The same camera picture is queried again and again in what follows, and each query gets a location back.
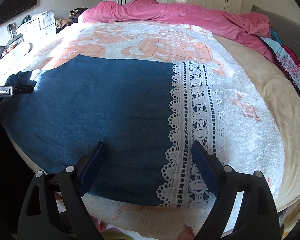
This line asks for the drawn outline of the beige bed sheet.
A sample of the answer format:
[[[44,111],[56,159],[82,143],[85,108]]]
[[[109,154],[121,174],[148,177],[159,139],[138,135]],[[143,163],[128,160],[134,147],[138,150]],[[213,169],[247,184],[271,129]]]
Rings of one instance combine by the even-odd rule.
[[[227,38],[215,39],[246,72],[281,133],[285,170],[276,207],[282,211],[300,199],[300,98],[281,70],[263,55]]]

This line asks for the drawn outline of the white drawer cabinet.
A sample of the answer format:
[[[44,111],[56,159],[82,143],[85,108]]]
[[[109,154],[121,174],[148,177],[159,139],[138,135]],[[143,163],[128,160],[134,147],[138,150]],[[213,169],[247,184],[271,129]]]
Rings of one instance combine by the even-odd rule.
[[[17,29],[17,34],[29,37],[42,37],[55,33],[55,14],[52,9],[33,15],[29,21],[22,23]]]

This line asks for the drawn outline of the floral teal pink pillow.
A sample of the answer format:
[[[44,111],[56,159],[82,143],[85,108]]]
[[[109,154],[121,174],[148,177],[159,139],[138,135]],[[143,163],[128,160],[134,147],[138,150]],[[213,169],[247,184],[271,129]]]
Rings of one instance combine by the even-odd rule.
[[[297,55],[287,46],[271,38],[260,37],[260,39],[270,49],[274,56],[275,64],[292,83],[300,97],[300,60]]]

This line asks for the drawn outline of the white orange plush blanket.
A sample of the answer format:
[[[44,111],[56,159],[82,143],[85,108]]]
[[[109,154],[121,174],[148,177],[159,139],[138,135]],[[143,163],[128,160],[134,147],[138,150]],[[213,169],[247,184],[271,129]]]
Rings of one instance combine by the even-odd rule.
[[[215,195],[192,161],[199,141],[236,171],[261,171],[281,189],[277,122],[243,68],[193,25],[78,23],[21,44],[0,61],[0,85],[30,71],[36,85],[2,111],[2,124],[35,169],[55,173],[103,141],[109,150],[87,210],[148,237],[199,229]]]

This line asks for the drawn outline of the blue denim pants lace trim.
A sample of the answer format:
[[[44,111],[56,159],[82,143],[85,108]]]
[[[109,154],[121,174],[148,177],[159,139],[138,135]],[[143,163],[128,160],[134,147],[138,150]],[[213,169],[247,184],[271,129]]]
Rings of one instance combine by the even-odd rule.
[[[108,156],[92,194],[147,206],[204,203],[209,194],[191,146],[198,141],[209,154],[223,152],[213,75],[199,62],[78,55],[52,70],[11,75],[7,85],[34,90],[3,100],[0,121],[47,173],[105,143]]]

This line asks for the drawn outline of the pile of folded clothes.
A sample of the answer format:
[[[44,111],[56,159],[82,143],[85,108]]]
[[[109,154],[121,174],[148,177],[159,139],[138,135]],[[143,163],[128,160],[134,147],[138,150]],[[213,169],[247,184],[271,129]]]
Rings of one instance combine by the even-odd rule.
[[[79,16],[87,9],[87,7],[76,8],[70,11],[68,18],[57,19],[55,21],[56,29],[61,30],[64,27],[72,25],[73,23],[77,23]]]

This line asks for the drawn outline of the pink duvet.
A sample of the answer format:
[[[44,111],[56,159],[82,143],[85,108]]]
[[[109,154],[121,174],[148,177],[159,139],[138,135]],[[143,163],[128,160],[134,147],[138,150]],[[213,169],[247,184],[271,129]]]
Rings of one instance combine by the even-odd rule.
[[[186,3],[132,0],[126,5],[114,1],[101,2],[78,17],[79,23],[128,21],[196,25],[255,50],[268,61],[275,62],[273,53],[260,39],[271,37],[270,19],[256,12],[238,15]]]

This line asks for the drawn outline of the grey padded headboard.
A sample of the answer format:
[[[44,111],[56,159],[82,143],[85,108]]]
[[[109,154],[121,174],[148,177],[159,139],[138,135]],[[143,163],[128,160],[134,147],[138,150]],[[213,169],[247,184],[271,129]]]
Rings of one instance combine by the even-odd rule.
[[[266,15],[271,22],[271,29],[279,34],[283,44],[289,47],[300,60],[300,25],[274,12],[266,11],[255,5],[251,12]]]

